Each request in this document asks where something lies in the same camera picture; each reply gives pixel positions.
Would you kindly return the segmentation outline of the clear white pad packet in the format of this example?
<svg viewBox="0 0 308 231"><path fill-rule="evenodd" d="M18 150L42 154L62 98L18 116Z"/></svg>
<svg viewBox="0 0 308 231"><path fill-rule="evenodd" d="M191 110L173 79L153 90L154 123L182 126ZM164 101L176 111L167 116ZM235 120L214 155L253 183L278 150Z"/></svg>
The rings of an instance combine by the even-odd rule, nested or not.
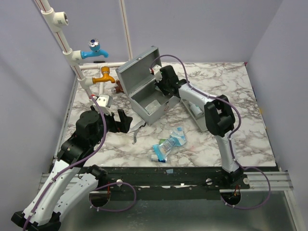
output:
<svg viewBox="0 0 308 231"><path fill-rule="evenodd" d="M149 103L147 106L145 106L145 111L148 115L153 114L160 108L161 104L158 100L153 100L151 103Z"/></svg>

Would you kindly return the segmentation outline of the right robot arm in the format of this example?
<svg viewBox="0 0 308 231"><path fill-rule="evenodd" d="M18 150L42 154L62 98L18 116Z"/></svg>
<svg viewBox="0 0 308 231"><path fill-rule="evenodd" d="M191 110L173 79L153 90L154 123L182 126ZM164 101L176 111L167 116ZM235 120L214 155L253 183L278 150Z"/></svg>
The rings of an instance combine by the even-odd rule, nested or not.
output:
<svg viewBox="0 0 308 231"><path fill-rule="evenodd" d="M224 174L222 185L228 189L239 183L243 168L236 160L236 150L231 134L234 131L235 116L227 96L210 95L195 88L186 79L179 79L170 65L150 68L155 85L164 95L176 96L198 106L204 113L207 130L216 138Z"/></svg>

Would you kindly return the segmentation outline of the white medicine bottle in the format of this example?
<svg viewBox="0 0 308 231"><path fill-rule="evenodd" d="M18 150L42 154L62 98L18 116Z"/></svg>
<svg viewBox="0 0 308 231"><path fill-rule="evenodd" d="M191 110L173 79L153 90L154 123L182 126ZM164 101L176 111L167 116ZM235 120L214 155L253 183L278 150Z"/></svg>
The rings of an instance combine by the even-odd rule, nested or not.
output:
<svg viewBox="0 0 308 231"><path fill-rule="evenodd" d="M192 111L192 113L194 114L195 117L199 117L203 114L203 111L194 103L189 102L190 105L190 109Z"/></svg>

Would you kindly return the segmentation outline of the blue alcohol pad bag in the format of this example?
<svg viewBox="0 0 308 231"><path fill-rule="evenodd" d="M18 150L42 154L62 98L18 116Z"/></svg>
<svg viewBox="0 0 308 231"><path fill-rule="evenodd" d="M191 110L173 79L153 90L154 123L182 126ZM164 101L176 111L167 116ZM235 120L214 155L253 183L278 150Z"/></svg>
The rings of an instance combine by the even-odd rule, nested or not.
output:
<svg viewBox="0 0 308 231"><path fill-rule="evenodd" d="M183 146L187 141L182 127L173 128L170 132L170 137L173 139L175 146Z"/></svg>

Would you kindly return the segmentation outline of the grey metal medicine box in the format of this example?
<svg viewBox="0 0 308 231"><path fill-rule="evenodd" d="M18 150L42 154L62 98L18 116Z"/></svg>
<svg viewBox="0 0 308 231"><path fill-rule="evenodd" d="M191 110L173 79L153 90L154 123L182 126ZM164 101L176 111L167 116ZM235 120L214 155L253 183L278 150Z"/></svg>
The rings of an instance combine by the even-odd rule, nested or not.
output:
<svg viewBox="0 0 308 231"><path fill-rule="evenodd" d="M180 99L175 96L165 96L155 85L155 78L150 73L150 66L157 64L162 67L159 56L158 47L151 46L116 69L118 79L131 103L132 110L149 126L180 102ZM144 108L153 100L158 100L161 106L156 112L148 115Z"/></svg>

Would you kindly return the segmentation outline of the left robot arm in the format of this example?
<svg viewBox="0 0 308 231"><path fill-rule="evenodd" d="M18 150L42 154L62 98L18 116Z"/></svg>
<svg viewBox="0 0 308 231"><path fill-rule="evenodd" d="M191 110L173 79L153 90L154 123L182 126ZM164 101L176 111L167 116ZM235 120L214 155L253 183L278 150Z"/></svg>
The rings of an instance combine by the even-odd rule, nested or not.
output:
<svg viewBox="0 0 308 231"><path fill-rule="evenodd" d="M118 110L105 115L94 108L83 112L76 121L76 130L61 146L44 185L35 199L22 211L12 215L11 221L25 231L57 231L66 213L92 190L102 190L115 184L107 172L97 165L87 168L83 177L69 190L67 185L85 162L102 147L107 132L128 133L132 117Z"/></svg>

